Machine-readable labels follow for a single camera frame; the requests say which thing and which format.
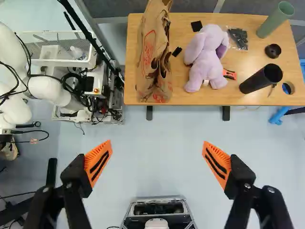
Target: plastic bag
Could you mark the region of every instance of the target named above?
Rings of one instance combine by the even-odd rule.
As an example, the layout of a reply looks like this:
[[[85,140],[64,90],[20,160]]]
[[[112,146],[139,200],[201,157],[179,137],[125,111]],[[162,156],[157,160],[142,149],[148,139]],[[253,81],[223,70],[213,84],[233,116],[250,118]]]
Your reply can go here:
[[[248,50],[248,34],[246,30],[237,27],[226,27],[230,37],[231,48],[238,50]]]

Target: plush elephant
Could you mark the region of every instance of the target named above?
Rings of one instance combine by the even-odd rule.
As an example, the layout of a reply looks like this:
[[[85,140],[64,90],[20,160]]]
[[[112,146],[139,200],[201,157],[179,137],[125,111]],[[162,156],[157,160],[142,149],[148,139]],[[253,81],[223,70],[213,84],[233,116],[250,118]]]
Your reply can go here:
[[[209,80],[213,89],[227,85],[220,59],[228,47],[227,32],[222,31],[218,25],[203,26],[187,45],[184,54],[184,63],[193,64],[189,72],[189,81],[184,86],[187,92],[199,91],[203,80]]]

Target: sage green cup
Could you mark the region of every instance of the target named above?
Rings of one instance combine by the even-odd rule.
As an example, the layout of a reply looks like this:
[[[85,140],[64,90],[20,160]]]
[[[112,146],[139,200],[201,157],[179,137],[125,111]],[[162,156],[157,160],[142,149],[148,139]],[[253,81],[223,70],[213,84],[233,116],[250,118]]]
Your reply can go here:
[[[264,21],[256,31],[259,38],[265,38],[295,13],[294,7],[287,1],[278,3],[277,9]]]

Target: black card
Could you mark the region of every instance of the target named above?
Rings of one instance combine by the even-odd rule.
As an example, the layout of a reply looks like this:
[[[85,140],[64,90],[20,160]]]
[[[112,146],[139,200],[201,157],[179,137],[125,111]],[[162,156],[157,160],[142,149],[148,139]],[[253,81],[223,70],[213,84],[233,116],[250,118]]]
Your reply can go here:
[[[178,47],[175,49],[175,51],[172,52],[172,55],[173,55],[174,57],[177,57],[178,54],[179,54],[181,51],[182,51],[182,48],[178,46]]]
[[[191,22],[191,25],[194,32],[198,32],[202,28],[201,21],[193,21]]]

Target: orange object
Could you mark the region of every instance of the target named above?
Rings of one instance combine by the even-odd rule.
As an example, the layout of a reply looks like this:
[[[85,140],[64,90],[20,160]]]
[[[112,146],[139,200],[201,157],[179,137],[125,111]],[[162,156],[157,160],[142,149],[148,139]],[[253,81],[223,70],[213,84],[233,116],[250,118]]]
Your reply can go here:
[[[110,140],[100,144],[85,155],[84,170],[87,173],[91,187],[95,185],[112,155]]]
[[[224,189],[231,172],[230,156],[206,141],[203,143],[202,156]]]
[[[231,80],[236,80],[237,79],[237,73],[236,72],[227,70],[225,68],[223,69],[223,75],[224,75],[224,78],[227,78],[227,79],[231,79]]]

